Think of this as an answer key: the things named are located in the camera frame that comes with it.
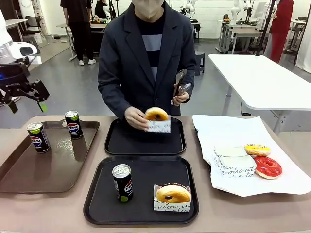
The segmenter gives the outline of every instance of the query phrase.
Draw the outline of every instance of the black soda can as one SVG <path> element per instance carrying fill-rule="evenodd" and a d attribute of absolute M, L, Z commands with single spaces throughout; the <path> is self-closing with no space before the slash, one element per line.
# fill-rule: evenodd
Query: black soda can
<path fill-rule="evenodd" d="M 51 149 L 50 142 L 41 122 L 27 125 L 27 131 L 38 153 L 45 153 Z"/>
<path fill-rule="evenodd" d="M 79 139 L 83 136 L 80 125 L 79 114 L 77 111 L 69 111 L 65 113 L 67 127 L 72 139 Z"/>
<path fill-rule="evenodd" d="M 119 164 L 112 169 L 112 175 L 119 201 L 130 201 L 133 197 L 133 182 L 130 166 Z"/>

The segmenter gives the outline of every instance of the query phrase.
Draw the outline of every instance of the donut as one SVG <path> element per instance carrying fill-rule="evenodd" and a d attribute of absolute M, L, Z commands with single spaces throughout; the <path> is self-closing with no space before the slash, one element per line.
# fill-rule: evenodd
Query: donut
<path fill-rule="evenodd" d="M 271 153 L 270 147 L 259 144 L 247 144 L 244 149 L 248 155 L 268 156 Z"/>
<path fill-rule="evenodd" d="M 161 202 L 182 203 L 190 201 L 190 192 L 186 187 L 177 183 L 168 183 L 161 186 L 155 196 Z"/>
<path fill-rule="evenodd" d="M 263 178 L 275 179 L 282 174 L 280 164 L 273 159 L 264 156 L 257 156 L 254 160 L 257 165 L 255 172 Z"/>
<path fill-rule="evenodd" d="M 162 121 L 162 120 L 169 120 L 169 115 L 161 108 L 153 107 L 149 108 L 146 111 L 146 119 L 147 120 L 157 120 L 157 121 Z"/>

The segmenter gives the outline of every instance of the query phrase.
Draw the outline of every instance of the hand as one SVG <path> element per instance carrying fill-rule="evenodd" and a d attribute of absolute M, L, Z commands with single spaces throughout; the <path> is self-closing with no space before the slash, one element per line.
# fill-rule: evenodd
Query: hand
<path fill-rule="evenodd" d="M 272 14 L 272 15 L 271 15 L 271 18 L 272 18 L 272 19 L 277 19 L 277 15 L 276 15 L 276 14 Z"/>
<path fill-rule="evenodd" d="M 173 98 L 173 102 L 174 102 L 174 105 L 176 107 L 178 107 L 181 103 L 186 102 L 187 99 L 189 99 L 189 94 L 188 94 L 188 92 L 185 92 L 180 96 L 175 96 Z"/>
<path fill-rule="evenodd" d="M 124 113 L 125 119 L 135 129 L 138 130 L 148 130 L 148 120 L 145 119 L 145 114 L 134 107 L 129 107 Z"/>

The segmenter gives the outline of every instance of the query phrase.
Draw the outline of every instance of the beige face mask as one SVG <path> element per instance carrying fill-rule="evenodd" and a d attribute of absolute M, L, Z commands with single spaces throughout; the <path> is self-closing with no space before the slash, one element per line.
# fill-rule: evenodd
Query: beige face mask
<path fill-rule="evenodd" d="M 132 0 L 135 9 L 146 18 L 154 16 L 162 6 L 163 2 L 164 0 Z"/>

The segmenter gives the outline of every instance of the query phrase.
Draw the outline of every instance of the blazer lapel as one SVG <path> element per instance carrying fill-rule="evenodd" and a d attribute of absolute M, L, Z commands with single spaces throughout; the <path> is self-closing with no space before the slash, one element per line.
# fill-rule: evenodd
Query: blazer lapel
<path fill-rule="evenodd" d="M 138 63 L 140 64 L 151 85 L 154 86 L 155 79 L 151 71 L 144 42 L 136 23 L 134 6 L 132 3 L 125 14 L 124 29 L 129 32 L 129 35 L 126 38 L 126 42 L 138 60 Z"/>
<path fill-rule="evenodd" d="M 162 34 L 159 64 L 156 74 L 155 92 L 159 89 L 160 84 L 165 76 L 165 71 L 168 68 L 168 64 L 171 59 L 177 40 L 177 34 L 174 33 L 177 23 L 175 22 L 174 17 L 172 17 L 173 10 L 169 7 L 169 5 L 166 2 L 164 2 L 164 7 L 165 7 L 165 24 Z"/>

